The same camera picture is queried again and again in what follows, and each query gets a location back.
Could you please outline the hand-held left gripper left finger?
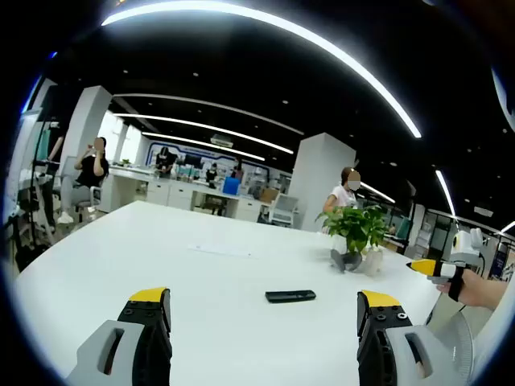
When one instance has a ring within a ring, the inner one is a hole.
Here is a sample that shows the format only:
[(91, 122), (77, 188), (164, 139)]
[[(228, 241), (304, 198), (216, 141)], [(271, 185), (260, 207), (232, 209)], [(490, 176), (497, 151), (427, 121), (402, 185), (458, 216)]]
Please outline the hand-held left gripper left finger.
[(132, 295), (77, 349), (68, 385), (168, 385), (172, 358), (170, 290)]

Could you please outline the person's right hand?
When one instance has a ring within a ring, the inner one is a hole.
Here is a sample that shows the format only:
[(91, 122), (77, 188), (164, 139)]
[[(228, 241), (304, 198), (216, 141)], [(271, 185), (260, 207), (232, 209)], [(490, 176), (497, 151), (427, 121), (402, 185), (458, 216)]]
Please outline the person's right hand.
[(477, 280), (480, 280), (480, 277), (477, 277), (477, 275), (470, 269), (465, 269), (461, 280), (461, 290), (456, 296), (450, 295), (450, 282), (439, 284), (436, 286), (436, 289), (443, 294), (447, 294), (449, 298), (461, 303), (464, 306), (477, 306), (479, 299), (478, 295), (476, 294), (475, 284)]

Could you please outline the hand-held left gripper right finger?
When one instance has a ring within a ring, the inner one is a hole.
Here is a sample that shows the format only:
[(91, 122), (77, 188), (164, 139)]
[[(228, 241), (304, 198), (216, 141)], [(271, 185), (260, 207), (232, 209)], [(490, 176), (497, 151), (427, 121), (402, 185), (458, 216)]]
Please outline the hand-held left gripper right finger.
[(360, 385), (468, 385), (469, 325), (459, 312), (432, 331), (414, 325), (399, 301), (357, 293)]

